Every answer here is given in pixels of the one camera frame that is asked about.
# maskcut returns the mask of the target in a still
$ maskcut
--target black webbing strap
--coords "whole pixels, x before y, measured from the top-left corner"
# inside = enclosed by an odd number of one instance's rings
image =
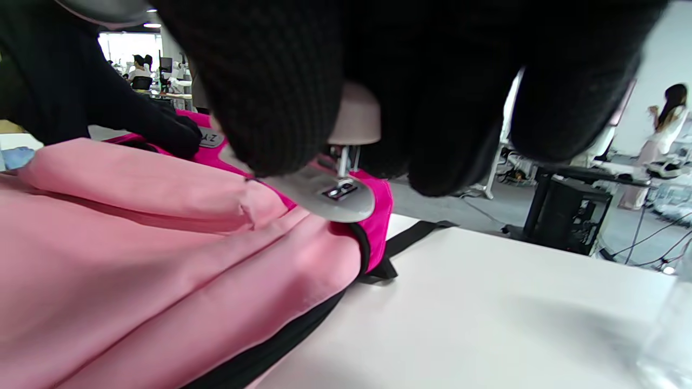
[[[425,238],[435,230],[444,230],[450,227],[458,227],[451,221],[443,220],[437,223],[430,221],[418,221],[413,226],[387,239],[387,248],[385,249],[384,259],[389,260],[402,251],[411,247],[414,243]]]
[[[399,274],[394,268],[394,265],[392,265],[392,261],[390,260],[392,257],[411,247],[414,243],[425,238],[433,231],[444,230],[450,227],[458,227],[458,225],[446,220],[437,223],[419,221],[406,230],[387,239],[387,246],[382,261],[367,275],[360,277],[359,281],[370,284],[382,280],[391,281],[395,279]]]

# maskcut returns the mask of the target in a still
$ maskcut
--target black glove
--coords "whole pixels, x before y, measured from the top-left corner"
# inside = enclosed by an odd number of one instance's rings
[[[511,140],[561,162],[605,127],[667,0],[151,0],[195,60],[238,157],[300,169],[334,128],[344,79],[378,98],[379,177],[443,196],[480,180],[524,69]]]
[[[98,27],[52,0],[0,0],[0,119],[50,145],[89,137],[88,125],[126,129],[192,158],[201,132],[129,87],[103,56]]]

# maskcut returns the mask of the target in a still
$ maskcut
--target white tabletop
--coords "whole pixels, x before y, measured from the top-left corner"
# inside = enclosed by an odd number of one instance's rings
[[[393,235],[416,220],[394,216]],[[356,285],[261,389],[635,389],[672,278],[458,228]]]

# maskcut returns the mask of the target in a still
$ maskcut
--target black cable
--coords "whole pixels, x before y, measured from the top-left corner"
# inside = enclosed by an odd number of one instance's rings
[[[680,218],[678,218],[678,219],[672,221],[672,222],[671,222],[669,225],[667,225],[667,226],[664,226],[664,227],[659,228],[658,231],[656,231],[655,233],[649,235],[648,237],[643,238],[642,240],[640,240],[639,242],[633,244],[632,246],[625,247],[625,248],[623,248],[622,250],[620,250],[620,251],[618,251],[618,252],[616,252],[616,253],[613,253],[612,256],[614,257],[614,256],[616,256],[616,255],[618,255],[618,254],[620,254],[620,253],[623,253],[624,251],[629,250],[630,248],[633,248],[633,247],[635,247],[635,246],[638,246],[638,245],[640,245],[640,244],[646,242],[647,240],[651,239],[654,235],[660,233],[661,231],[665,230],[665,229],[668,228],[668,227],[674,226],[674,225],[675,225],[676,223],[678,223],[680,220],[683,220],[685,217],[688,217],[689,215],[692,215],[692,212],[690,212],[690,213],[688,213],[687,215],[682,216],[682,217],[680,217]]]
[[[625,260],[625,264],[630,263],[630,258],[632,257],[632,252],[635,250],[635,246],[637,245],[637,238],[639,237],[639,229],[641,228],[641,223],[644,221],[644,213],[646,212],[646,207],[641,207],[641,215],[639,216],[639,223],[637,224],[637,231],[635,232],[635,236],[632,237],[632,246],[630,246],[630,252],[627,254],[627,259]]]
[[[666,251],[665,254],[661,255],[661,257],[659,257],[657,260],[653,260],[653,261],[650,261],[650,262],[645,262],[645,263],[643,263],[643,264],[636,264],[636,265],[634,265],[634,266],[635,266],[635,267],[641,267],[641,266],[646,266],[646,265],[649,265],[649,264],[654,264],[654,263],[656,263],[656,262],[658,262],[658,261],[664,261],[664,262],[668,261],[668,260],[666,259],[666,255],[670,254],[671,251],[673,251],[673,249],[674,249],[675,247],[678,247],[678,246],[682,243],[682,241],[685,240],[685,238],[688,237],[689,235],[692,235],[692,230],[689,231],[687,234],[685,234],[683,237],[681,237],[680,240],[678,240],[676,244],[672,245],[672,246],[668,249],[668,251]]]

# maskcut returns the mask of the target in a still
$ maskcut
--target pink backpack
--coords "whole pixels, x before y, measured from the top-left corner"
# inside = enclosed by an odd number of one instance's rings
[[[191,118],[203,132],[199,152],[194,156],[194,162],[227,170],[229,172],[234,172],[245,177],[247,176],[247,174],[239,168],[231,166],[219,158],[219,153],[223,148],[225,148],[225,146],[227,146],[228,141],[223,135],[211,129],[209,115],[198,114],[180,109],[176,112],[180,116],[187,116],[188,118]],[[119,136],[117,138],[108,140],[108,142],[134,147],[144,147],[150,151],[170,155],[170,153],[166,152],[160,147],[147,143],[146,140],[138,134]],[[387,235],[387,225],[389,224],[389,218],[392,214],[392,209],[394,208],[392,191],[387,181],[375,179],[362,170],[355,172],[354,176],[368,185],[375,194],[375,211],[373,212],[372,216],[357,224],[348,224],[349,228],[352,229],[353,234],[359,239],[362,239],[363,242],[367,241],[367,245],[369,246],[369,248],[363,249],[364,251],[368,251],[370,253],[368,254],[370,260],[367,263],[367,270],[364,269],[363,273],[377,279],[391,280],[397,276],[397,272],[392,266],[389,257],[385,257],[385,240]],[[281,197],[282,201],[289,209],[295,207],[295,203],[293,203],[288,197],[285,197],[279,192],[277,192],[277,194]]]
[[[0,202],[0,388],[251,387],[375,267],[367,228],[386,230],[88,139],[0,174]]]

